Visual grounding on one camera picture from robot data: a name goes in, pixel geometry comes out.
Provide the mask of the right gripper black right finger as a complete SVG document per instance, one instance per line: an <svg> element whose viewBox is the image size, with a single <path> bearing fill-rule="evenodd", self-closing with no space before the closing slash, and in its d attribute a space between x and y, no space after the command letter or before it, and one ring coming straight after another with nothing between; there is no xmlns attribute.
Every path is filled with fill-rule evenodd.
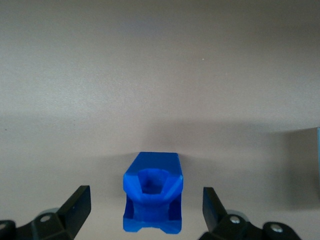
<svg viewBox="0 0 320 240"><path fill-rule="evenodd" d="M212 187L203 188L202 213L208 231L201 240L263 240L262 229L242 213L227 211Z"/></svg>

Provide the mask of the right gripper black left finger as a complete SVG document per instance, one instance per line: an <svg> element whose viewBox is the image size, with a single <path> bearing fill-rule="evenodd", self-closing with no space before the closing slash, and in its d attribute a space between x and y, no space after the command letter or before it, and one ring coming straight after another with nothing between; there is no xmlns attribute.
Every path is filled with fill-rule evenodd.
<svg viewBox="0 0 320 240"><path fill-rule="evenodd" d="M73 240L91 212L91 189L81 185L55 211L46 211L16 229L16 240Z"/></svg>

